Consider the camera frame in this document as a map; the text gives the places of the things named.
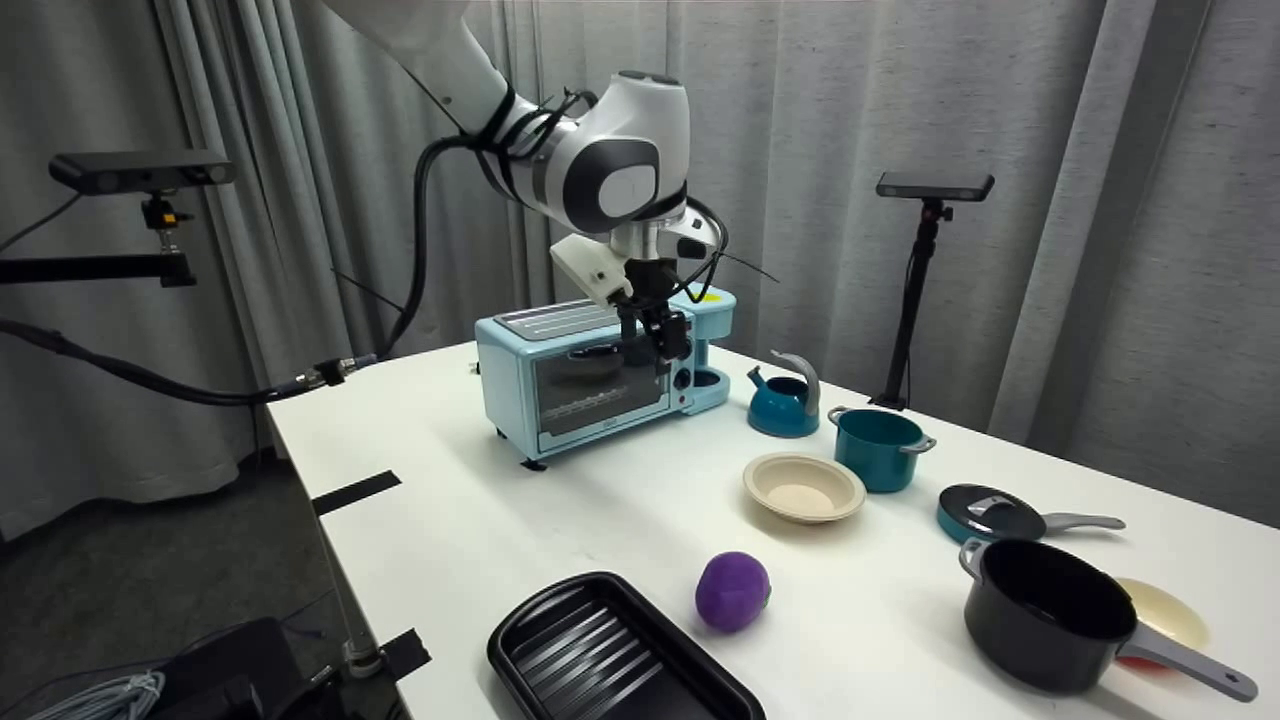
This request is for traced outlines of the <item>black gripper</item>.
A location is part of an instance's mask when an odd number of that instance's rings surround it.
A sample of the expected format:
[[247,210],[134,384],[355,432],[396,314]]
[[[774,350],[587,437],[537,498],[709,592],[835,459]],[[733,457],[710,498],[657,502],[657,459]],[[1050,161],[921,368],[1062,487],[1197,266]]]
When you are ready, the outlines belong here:
[[693,357],[693,325],[673,314],[673,291],[679,287],[673,259],[628,259],[625,266],[628,291],[616,306],[625,330],[625,363],[644,368],[661,363],[646,338],[661,338],[664,362]]

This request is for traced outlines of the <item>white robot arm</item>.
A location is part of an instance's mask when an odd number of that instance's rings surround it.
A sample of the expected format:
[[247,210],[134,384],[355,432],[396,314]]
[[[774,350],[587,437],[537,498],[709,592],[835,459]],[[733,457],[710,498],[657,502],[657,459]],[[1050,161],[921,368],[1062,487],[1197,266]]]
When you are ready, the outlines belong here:
[[467,0],[323,0],[385,49],[456,125],[423,153],[467,148],[489,186],[563,223],[554,267],[618,318],[633,362],[682,362],[693,325],[673,309],[679,253],[714,253],[714,222],[686,195],[693,113],[679,79],[616,71],[576,113],[572,101],[524,101],[489,61]]

